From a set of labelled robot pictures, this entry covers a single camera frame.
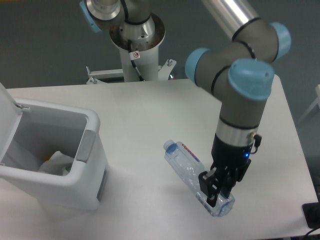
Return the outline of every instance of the gray floor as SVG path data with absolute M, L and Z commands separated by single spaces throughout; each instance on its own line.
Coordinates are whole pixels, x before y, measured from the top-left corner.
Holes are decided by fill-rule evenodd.
M 273 67 L 281 78 L 311 175 L 320 175 L 320 113 L 313 111 L 297 124 L 320 84 L 320 1 L 250 3 L 266 22 L 283 23 L 291 32 L 291 51 Z M 176 60 L 176 78 L 185 77 L 184 64 L 194 49 L 218 51 L 230 43 L 200 0 L 151 0 L 151 4 L 166 26 L 159 63 Z M 91 32 L 79 0 L 0 1 L 0 16 L 0 82 L 6 88 L 79 85 L 88 79 L 85 66 L 92 71 L 121 68 L 109 34 Z

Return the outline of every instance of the trash bin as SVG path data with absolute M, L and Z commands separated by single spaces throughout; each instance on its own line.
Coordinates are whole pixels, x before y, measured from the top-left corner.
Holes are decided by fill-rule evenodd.
M 109 165 L 93 110 L 13 99 L 0 84 L 0 122 L 0 178 L 41 202 L 98 208 Z M 38 172 L 59 151 L 67 174 Z

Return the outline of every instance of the cable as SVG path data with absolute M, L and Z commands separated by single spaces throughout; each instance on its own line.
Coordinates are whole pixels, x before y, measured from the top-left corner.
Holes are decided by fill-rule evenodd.
M 258 147 L 256 147 L 253 152 L 250 152 L 250 154 L 256 154 L 257 152 L 258 152 Z
M 131 49 L 131 44 L 132 44 L 132 41 L 129 39 L 128 40 L 128 52 L 129 52 L 129 55 L 130 55 L 130 53 L 133 52 L 132 49 Z M 140 81 L 141 82 L 145 82 L 144 78 L 141 76 L 141 74 L 140 74 L 140 72 L 139 72 L 139 70 L 137 68 L 137 65 L 135 63 L 135 59 L 133 57 L 131 58 L 131 56 L 130 56 L 130 60 L 131 60 L 132 67 L 135 69 L 135 72 L 138 75 Z
M 258 147 L 260 147 L 262 136 L 260 136 L 258 134 L 255 134 L 253 138 L 254 138 L 255 151 L 254 152 L 250 152 L 250 154 L 255 154 L 255 153 L 258 152 Z
M 302 240 L 307 240 L 307 237 L 309 236 L 309 234 L 311 234 L 312 232 L 314 232 L 314 231 L 316 231 L 316 230 L 318 230 L 318 229 L 320 229 L 320 227 L 317 227 L 317 228 L 314 228 L 314 229 L 308 231 L 308 232 L 306 233 L 306 235 L 304 235 L 304 237 L 302 238 Z

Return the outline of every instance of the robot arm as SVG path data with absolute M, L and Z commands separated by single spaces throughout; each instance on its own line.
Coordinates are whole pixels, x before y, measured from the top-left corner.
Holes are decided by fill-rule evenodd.
M 84 0 L 84 4 L 101 30 L 123 22 L 139 25 L 151 14 L 149 0 Z
M 125 82 L 158 80 L 165 26 L 151 13 L 149 0 L 82 0 L 80 6 L 94 32 L 109 31 Z
M 218 53 L 195 50 L 185 65 L 186 75 L 222 102 L 211 151 L 213 164 L 199 175 L 201 191 L 214 207 L 219 193 L 229 197 L 242 180 L 253 144 L 260 145 L 256 133 L 274 78 L 265 62 L 285 55 L 291 37 L 280 23 L 266 24 L 246 0 L 202 2 L 232 40 Z

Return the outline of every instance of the plastic bottle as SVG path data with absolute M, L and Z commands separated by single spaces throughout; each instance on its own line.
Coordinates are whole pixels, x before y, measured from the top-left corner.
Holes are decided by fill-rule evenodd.
M 180 141 L 175 143 L 172 140 L 168 140 L 163 145 L 163 148 L 165 149 L 165 160 L 213 217 L 222 217 L 230 212 L 235 202 L 235 198 L 231 193 L 228 198 L 219 194 L 215 207 L 211 207 L 207 203 L 207 196 L 200 190 L 198 179 L 199 174 L 205 171 L 205 167 L 186 145 Z

